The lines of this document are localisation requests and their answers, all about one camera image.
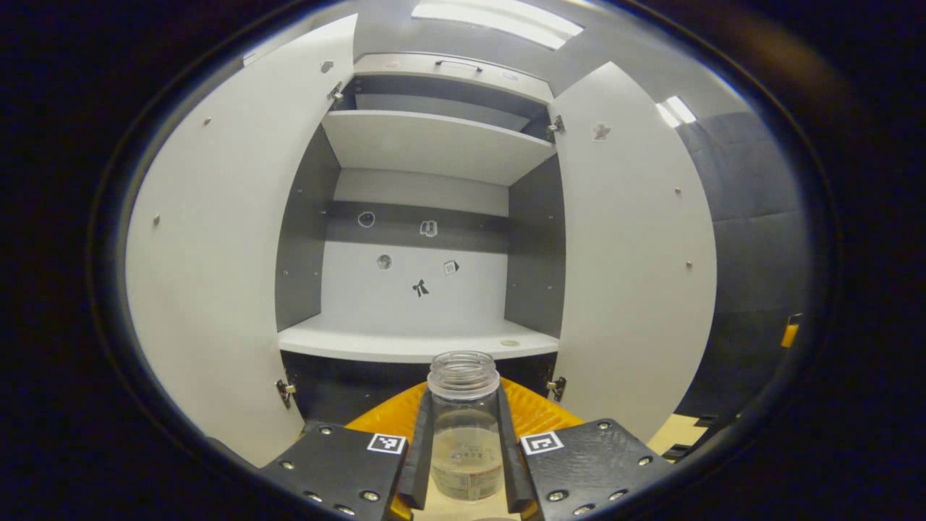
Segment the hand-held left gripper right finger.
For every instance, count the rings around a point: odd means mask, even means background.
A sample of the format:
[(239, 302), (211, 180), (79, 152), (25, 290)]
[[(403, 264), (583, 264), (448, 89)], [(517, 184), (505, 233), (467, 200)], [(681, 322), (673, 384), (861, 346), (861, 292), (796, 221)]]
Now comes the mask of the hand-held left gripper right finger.
[(616, 420), (583, 423), (506, 378), (498, 419), (506, 507), (522, 520), (605, 517), (674, 468)]

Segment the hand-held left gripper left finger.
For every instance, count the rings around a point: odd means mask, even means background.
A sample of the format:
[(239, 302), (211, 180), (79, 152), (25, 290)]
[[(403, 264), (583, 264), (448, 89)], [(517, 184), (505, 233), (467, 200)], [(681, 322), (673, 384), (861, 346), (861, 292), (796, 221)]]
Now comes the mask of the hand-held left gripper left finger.
[(261, 478), (337, 519), (412, 520), (429, 494), (430, 405), (420, 383), (347, 425), (308, 421)]

